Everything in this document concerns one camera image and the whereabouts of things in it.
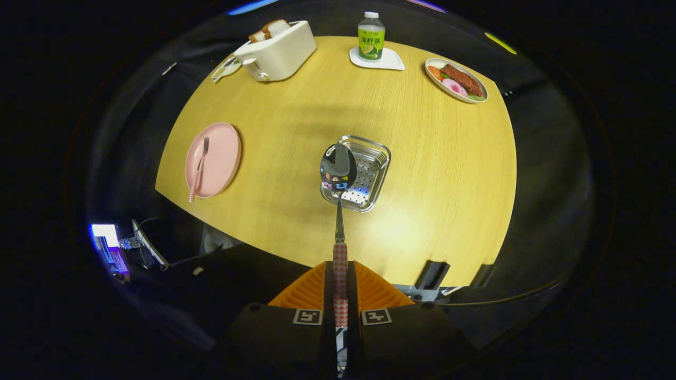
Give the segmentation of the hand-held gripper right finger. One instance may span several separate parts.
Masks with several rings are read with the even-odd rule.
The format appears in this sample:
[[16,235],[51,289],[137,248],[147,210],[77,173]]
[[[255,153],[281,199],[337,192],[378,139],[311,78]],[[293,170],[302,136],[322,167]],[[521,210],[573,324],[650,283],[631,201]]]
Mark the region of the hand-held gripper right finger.
[[346,278],[348,379],[443,378],[475,355],[470,340],[435,303],[410,300],[356,261]]

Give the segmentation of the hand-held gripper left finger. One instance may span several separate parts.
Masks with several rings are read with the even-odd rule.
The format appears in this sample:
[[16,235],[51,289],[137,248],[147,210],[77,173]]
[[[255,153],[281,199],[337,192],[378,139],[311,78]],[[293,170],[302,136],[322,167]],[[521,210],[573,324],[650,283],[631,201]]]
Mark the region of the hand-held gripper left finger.
[[249,303],[228,332],[235,379],[335,379],[333,268],[302,274],[269,303]]

